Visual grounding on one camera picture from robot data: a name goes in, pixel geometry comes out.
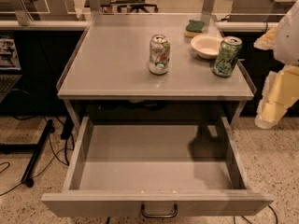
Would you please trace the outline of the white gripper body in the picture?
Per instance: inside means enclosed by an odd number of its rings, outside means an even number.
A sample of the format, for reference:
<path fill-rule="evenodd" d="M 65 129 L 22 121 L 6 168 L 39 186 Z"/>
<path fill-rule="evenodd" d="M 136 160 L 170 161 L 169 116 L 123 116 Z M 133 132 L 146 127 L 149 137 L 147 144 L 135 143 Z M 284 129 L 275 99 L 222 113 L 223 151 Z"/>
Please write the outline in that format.
<path fill-rule="evenodd" d="M 276 76 L 273 86 L 273 99 L 286 108 L 299 99 L 299 67 L 286 65 Z"/>

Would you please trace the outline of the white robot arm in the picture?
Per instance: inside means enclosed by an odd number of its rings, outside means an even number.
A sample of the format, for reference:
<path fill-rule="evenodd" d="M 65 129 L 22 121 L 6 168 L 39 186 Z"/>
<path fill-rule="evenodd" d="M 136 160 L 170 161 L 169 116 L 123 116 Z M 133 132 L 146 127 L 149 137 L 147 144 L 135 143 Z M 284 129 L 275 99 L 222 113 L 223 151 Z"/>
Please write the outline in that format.
<path fill-rule="evenodd" d="M 274 58 L 284 64 L 279 72 L 270 71 L 265 79 L 255 117 L 256 126 L 271 129 L 299 100 L 299 1 L 277 27 L 256 40 L 254 47 L 273 50 Z"/>

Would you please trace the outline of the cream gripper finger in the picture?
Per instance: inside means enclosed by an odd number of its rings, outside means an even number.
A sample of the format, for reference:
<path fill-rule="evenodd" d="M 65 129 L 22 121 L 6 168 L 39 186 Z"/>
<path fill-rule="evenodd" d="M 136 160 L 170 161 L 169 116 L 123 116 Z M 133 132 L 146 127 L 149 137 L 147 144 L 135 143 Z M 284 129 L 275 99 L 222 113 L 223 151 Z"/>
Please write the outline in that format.
<path fill-rule="evenodd" d="M 262 99 L 258 104 L 255 117 L 255 125 L 259 128 L 273 128 L 286 114 L 282 85 L 282 75 L 270 72 L 263 85 Z"/>
<path fill-rule="evenodd" d="M 276 31 L 276 27 L 273 27 L 270 30 L 268 30 L 265 34 L 263 34 L 254 42 L 253 47 L 262 50 L 272 49 L 274 47 Z"/>

